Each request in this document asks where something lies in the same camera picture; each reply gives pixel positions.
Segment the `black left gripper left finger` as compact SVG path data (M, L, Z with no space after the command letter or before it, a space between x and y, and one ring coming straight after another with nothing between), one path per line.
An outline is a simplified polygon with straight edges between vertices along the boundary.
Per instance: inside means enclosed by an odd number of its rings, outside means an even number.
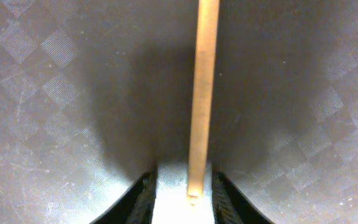
M143 173L114 205L91 224L151 224L157 177L156 167Z

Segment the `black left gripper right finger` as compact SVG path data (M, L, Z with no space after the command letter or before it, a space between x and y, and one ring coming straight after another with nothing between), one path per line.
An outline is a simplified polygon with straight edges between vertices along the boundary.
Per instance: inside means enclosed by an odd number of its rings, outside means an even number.
M225 174L213 171L212 203L215 224L272 224Z

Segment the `wooden chopstick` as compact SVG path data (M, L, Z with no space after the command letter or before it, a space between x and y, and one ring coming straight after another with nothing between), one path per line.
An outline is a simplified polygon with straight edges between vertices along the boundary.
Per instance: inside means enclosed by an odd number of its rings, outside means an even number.
M219 0L200 0L195 49L187 198L196 206L203 197L213 99Z

